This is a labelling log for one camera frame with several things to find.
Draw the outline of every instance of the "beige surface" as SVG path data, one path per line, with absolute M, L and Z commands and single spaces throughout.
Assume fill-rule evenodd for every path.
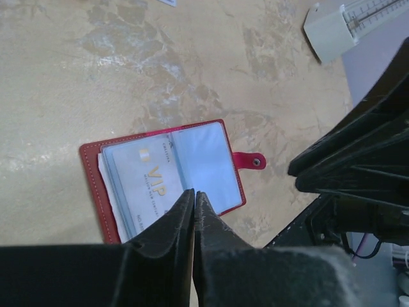
M 312 200 L 288 163 L 350 107 L 341 62 L 300 30 L 314 1 L 178 1 L 0 1 L 0 244 L 101 242 L 78 147 L 214 118 L 268 159 L 224 216 L 243 239 Z

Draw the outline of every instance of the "wallet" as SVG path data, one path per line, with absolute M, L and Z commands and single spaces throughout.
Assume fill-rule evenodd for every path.
M 266 166 L 261 153 L 232 152 L 223 120 L 88 143 L 80 153 L 107 243 L 141 233 L 186 189 L 205 192 L 218 215 L 241 207 L 238 170 Z

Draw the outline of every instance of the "open card holder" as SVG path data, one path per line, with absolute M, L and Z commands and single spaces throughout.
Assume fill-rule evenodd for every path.
M 219 215 L 245 204 L 240 168 L 260 153 L 231 151 L 223 120 L 84 144 L 80 153 L 107 243 L 126 242 L 165 214 L 186 189 L 205 192 Z

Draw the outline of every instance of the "white device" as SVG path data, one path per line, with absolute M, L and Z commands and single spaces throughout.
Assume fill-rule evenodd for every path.
M 409 0 L 358 0 L 341 6 L 334 0 L 326 0 L 309 9 L 304 31 L 325 64 L 407 9 Z

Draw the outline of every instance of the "black cable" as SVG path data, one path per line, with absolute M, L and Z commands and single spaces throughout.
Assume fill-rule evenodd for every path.
M 360 259 L 371 259 L 371 258 L 375 257 L 375 256 L 379 253 L 379 250 L 381 249 L 381 245 L 382 245 L 382 242 L 381 242 L 381 240 L 379 240 L 378 243 L 376 243 L 376 246 L 375 246 L 375 248 L 373 249 L 373 252 L 370 253 L 370 254 L 367 255 L 367 256 L 360 256 L 360 255 L 356 254 L 356 252 L 354 252 L 354 251 L 353 251 L 352 249 L 350 249 L 350 248 L 348 249 L 348 252 L 351 253 L 351 254 L 353 254 L 354 256 L 360 258 Z

